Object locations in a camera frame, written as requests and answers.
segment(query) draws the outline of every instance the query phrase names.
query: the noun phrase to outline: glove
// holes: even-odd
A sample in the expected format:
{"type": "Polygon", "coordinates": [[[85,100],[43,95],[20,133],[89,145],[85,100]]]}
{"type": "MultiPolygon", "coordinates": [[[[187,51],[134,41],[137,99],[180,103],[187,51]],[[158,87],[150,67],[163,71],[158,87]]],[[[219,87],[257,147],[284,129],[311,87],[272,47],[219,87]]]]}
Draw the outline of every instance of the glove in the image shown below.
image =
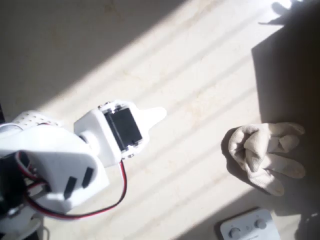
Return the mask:
{"type": "Polygon", "coordinates": [[[306,171],[300,163],[273,153],[288,153],[304,133],[301,125],[292,122],[241,126],[232,134],[228,150],[253,184],[274,196],[282,196],[285,189],[271,171],[294,179],[303,178],[306,171]]]}

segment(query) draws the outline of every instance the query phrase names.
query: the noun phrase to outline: glove finger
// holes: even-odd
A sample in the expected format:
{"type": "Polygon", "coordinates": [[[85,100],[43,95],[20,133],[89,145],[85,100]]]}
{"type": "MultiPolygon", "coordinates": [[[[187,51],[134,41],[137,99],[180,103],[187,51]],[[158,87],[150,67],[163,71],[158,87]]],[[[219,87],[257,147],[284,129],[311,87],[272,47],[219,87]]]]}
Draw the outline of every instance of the glove finger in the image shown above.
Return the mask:
{"type": "Polygon", "coordinates": [[[299,162],[271,153],[265,156],[260,167],[284,174],[294,179],[301,179],[306,175],[304,166],[299,162]]]}
{"type": "Polygon", "coordinates": [[[268,143],[268,153],[288,153],[299,145],[296,135],[285,135],[283,137],[271,137],[268,143]]]}
{"type": "Polygon", "coordinates": [[[248,172],[248,178],[254,185],[266,190],[274,196],[282,196],[285,188],[282,183],[276,179],[268,170],[262,168],[257,172],[248,172]]]}
{"type": "Polygon", "coordinates": [[[294,122],[270,123],[268,128],[272,137],[302,135],[306,132],[303,126],[294,122]]]}

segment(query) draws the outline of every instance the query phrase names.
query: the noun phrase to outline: hole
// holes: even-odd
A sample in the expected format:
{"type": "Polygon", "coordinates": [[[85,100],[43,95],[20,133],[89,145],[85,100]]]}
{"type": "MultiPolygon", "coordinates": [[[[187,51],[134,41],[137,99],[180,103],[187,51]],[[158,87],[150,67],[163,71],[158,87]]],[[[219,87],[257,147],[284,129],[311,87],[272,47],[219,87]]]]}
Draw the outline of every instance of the hole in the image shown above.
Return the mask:
{"type": "Polygon", "coordinates": [[[69,177],[69,180],[66,183],[66,186],[65,186],[65,189],[64,189],[64,193],[63,193],[63,196],[64,196],[65,200],[67,200],[67,199],[69,199],[71,197],[72,192],[75,189],[76,182],[77,182],[77,179],[75,177],[73,177],[73,176],[69,177]]]}
{"type": "Polygon", "coordinates": [[[90,180],[92,178],[93,173],[94,173],[93,168],[91,168],[91,167],[86,168],[86,171],[85,171],[85,174],[84,174],[84,177],[82,180],[82,187],[84,189],[89,186],[89,183],[90,183],[90,180]]]}

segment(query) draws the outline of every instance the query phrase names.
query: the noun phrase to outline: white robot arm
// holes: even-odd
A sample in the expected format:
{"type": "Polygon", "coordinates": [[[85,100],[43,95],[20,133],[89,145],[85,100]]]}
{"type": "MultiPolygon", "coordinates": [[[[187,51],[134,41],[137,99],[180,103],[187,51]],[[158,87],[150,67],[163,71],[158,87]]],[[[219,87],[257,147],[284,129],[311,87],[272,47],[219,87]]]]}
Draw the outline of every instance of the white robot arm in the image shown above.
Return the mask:
{"type": "Polygon", "coordinates": [[[31,220],[36,212],[76,220],[118,205],[127,189],[123,160],[144,149],[149,129],[165,116],[161,107],[139,110],[132,102],[116,100],[76,121],[74,133],[30,111],[0,125],[0,232],[6,239],[23,239],[39,224],[31,220]],[[67,214],[105,189],[105,168],[117,164],[124,180],[119,201],[94,212],[67,214]]]}

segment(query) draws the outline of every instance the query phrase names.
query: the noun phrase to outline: button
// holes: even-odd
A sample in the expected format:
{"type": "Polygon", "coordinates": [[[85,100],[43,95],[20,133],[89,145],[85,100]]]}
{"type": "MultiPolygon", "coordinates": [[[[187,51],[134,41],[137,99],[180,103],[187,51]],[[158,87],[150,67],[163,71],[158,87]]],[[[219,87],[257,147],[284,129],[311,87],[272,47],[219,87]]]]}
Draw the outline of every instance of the button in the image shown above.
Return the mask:
{"type": "Polygon", "coordinates": [[[265,222],[265,220],[263,219],[258,219],[257,221],[255,221],[254,223],[255,227],[258,228],[258,229],[265,229],[267,227],[267,224],[265,222]]]}
{"type": "Polygon", "coordinates": [[[229,235],[232,239],[239,239],[240,238],[240,229],[239,228],[232,228],[229,232],[229,235]]]}

